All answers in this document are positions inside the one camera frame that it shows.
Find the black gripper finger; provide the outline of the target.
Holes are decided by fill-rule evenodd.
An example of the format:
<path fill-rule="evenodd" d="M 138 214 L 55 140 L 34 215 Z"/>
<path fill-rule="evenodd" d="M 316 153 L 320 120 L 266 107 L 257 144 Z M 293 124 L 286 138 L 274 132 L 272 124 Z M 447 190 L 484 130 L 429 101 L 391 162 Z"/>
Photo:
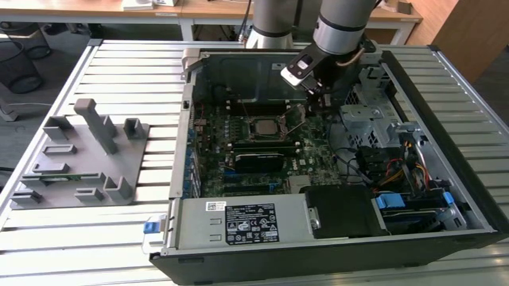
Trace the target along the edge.
<path fill-rule="evenodd" d="M 308 91 L 308 114 L 317 115 L 323 112 L 323 89 L 315 88 Z"/>
<path fill-rule="evenodd" d="M 321 95 L 321 116 L 323 117 L 336 117 L 337 115 L 337 104 L 333 94 L 325 93 Z"/>

